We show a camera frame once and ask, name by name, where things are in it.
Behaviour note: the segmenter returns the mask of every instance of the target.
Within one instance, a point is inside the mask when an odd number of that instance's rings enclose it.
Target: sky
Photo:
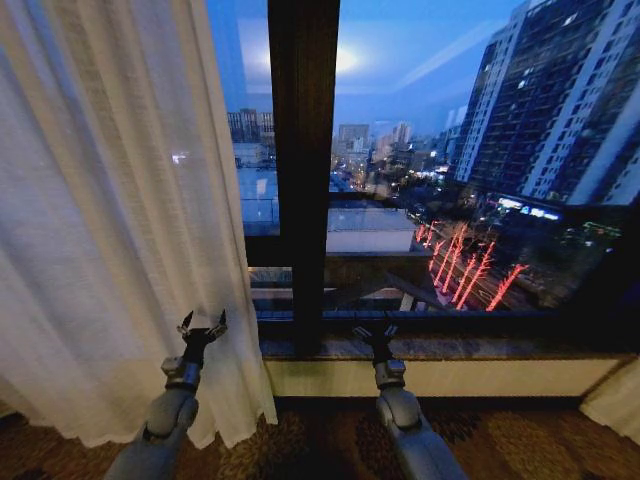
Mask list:
[[[491,34],[522,0],[341,0],[334,131],[437,134],[464,107]],[[267,0],[207,0],[228,111],[272,111]]]

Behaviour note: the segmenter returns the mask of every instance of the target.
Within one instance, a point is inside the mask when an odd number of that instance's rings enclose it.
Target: sheer curtain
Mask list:
[[[224,308],[191,439],[275,422],[202,2],[0,0],[0,39],[0,398],[127,441],[175,326]]]
[[[594,390],[580,410],[640,445],[640,360],[620,369]]]

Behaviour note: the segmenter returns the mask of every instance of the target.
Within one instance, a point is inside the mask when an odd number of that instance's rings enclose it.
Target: patterned carpet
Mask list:
[[[577,411],[424,408],[471,479],[638,480],[640,447]],[[185,445],[178,479],[401,479],[373,402],[368,408],[280,408],[235,448]],[[0,425],[0,479],[101,478],[122,445],[86,449],[18,416]]]

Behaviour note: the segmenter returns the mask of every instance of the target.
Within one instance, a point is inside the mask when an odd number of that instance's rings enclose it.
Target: building facade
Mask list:
[[[640,189],[640,5],[547,0],[487,46],[450,170],[488,191],[626,205]]]

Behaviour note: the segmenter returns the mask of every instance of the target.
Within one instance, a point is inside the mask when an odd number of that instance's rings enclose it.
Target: rooftop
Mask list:
[[[403,210],[390,208],[331,208],[327,231],[414,231]]]

